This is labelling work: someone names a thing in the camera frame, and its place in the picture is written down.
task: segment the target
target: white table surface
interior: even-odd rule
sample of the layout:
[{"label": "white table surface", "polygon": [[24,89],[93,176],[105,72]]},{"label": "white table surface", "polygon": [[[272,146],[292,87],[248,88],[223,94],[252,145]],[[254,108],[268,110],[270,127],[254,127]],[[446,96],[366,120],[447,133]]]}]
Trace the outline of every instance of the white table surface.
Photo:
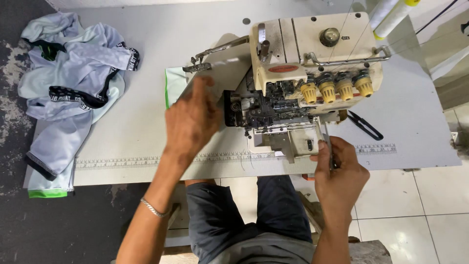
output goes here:
[{"label": "white table surface", "polygon": [[[99,22],[116,28],[126,45],[140,52],[137,72],[126,72],[126,93],[92,128],[78,160],[161,155],[165,135],[164,69],[185,65],[191,56],[206,50],[225,33],[244,36],[254,23],[278,18],[346,13],[350,1],[235,0],[222,2],[153,5],[125,8],[87,8],[77,12],[83,27]],[[352,11],[363,11],[364,0]],[[251,20],[244,25],[244,18]],[[398,51],[418,45],[406,18],[391,33],[386,45]],[[370,99],[352,108],[383,135],[382,143],[396,144],[397,154],[359,156],[369,170],[460,165],[450,145],[451,135],[435,87],[422,69],[420,49],[412,48],[383,63],[384,81]],[[330,135],[354,145],[376,143],[349,120],[329,127]],[[242,128],[223,128],[201,153],[246,151]],[[287,161],[192,165],[183,179],[245,177],[311,173],[316,164],[307,159]],[[74,185],[118,184],[151,181],[155,168],[77,171]]]}]

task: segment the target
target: scissors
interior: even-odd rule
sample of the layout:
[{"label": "scissors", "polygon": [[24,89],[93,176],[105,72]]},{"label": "scissors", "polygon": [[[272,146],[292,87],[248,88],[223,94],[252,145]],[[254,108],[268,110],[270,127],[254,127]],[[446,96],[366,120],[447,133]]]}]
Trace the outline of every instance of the scissors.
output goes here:
[{"label": "scissors", "polygon": [[[365,121],[365,119],[359,117],[356,113],[350,111],[350,114],[352,115],[347,115],[348,118],[356,125],[358,126],[361,130],[365,131],[365,133],[367,133],[368,135],[370,135],[370,137],[374,138],[375,140],[377,141],[380,141],[384,138],[383,134],[381,134],[378,130],[376,130],[374,127],[372,127],[370,125],[370,123],[368,123],[367,121]],[[375,134],[373,134],[371,131],[369,131],[368,129],[366,129],[366,127],[363,126],[363,124],[360,124],[359,122],[362,122],[365,126],[367,126],[368,128],[371,129],[371,131],[373,131]]]}]

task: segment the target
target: person's leg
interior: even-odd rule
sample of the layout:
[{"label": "person's leg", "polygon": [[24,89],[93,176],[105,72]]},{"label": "person's leg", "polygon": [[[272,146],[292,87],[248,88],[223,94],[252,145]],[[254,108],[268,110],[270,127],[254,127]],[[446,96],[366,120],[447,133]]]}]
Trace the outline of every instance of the person's leg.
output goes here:
[{"label": "person's leg", "polygon": [[199,263],[210,262],[226,248],[258,235],[254,223],[245,225],[229,187],[213,179],[187,180],[189,237]]},{"label": "person's leg", "polygon": [[257,178],[257,227],[312,243],[310,224],[290,176]]}]

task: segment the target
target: measuring tape ruler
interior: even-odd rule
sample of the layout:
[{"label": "measuring tape ruler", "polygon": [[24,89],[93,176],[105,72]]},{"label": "measuring tape ruler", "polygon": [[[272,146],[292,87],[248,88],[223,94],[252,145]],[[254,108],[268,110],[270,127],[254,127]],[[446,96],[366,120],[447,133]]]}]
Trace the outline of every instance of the measuring tape ruler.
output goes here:
[{"label": "measuring tape ruler", "polygon": [[[396,154],[393,143],[355,145],[357,155],[389,155]],[[76,171],[94,171],[107,169],[132,169],[158,167],[161,156],[143,156],[126,158],[78,159],[75,163]],[[308,156],[297,159],[309,159]],[[278,161],[273,153],[254,154],[247,151],[226,153],[200,153],[192,161],[193,165],[223,164],[242,162]]]}]

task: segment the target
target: green fabric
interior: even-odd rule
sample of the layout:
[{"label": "green fabric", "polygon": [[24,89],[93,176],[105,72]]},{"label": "green fabric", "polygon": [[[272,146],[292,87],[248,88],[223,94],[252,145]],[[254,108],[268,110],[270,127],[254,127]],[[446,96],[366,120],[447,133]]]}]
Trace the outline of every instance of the green fabric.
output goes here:
[{"label": "green fabric", "polygon": [[166,99],[166,109],[169,108],[169,100],[168,100],[168,75],[166,74],[166,69],[165,69],[165,99]]},{"label": "green fabric", "polygon": [[66,197],[67,191],[64,189],[44,189],[44,190],[28,190],[30,198],[60,198]]}]

